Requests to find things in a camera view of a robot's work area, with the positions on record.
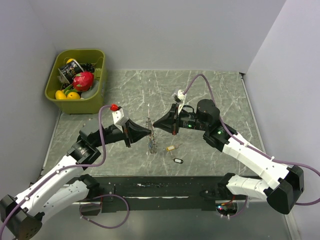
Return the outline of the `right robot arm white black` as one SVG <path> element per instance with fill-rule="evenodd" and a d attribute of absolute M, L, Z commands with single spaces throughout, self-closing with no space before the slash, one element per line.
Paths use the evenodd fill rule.
<path fill-rule="evenodd" d="M 238 160 L 259 176 L 259 179 L 253 179 L 226 174 L 225 183 L 218 187 L 223 199 L 230 199 L 233 195 L 258 198 L 287 215 L 304 191 L 304 172 L 299 166 L 274 162 L 232 127 L 223 125 L 220 110 L 211 99 L 200 100 L 193 112 L 174 103 L 153 126 L 172 135 L 181 128 L 203 131 L 207 144 Z"/>

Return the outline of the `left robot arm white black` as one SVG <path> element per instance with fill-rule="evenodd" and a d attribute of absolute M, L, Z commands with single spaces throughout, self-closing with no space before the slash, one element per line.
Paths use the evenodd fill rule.
<path fill-rule="evenodd" d="M 99 156 L 106 158 L 107 144 L 124 141 L 130 147 L 151 133 L 131 119 L 107 128 L 98 121 L 89 121 L 55 167 L 23 192 L 1 199 L 0 230 L 8 229 L 17 240 L 29 240 L 46 220 L 69 205 L 100 198 L 100 184 L 84 171 L 97 167 Z"/>

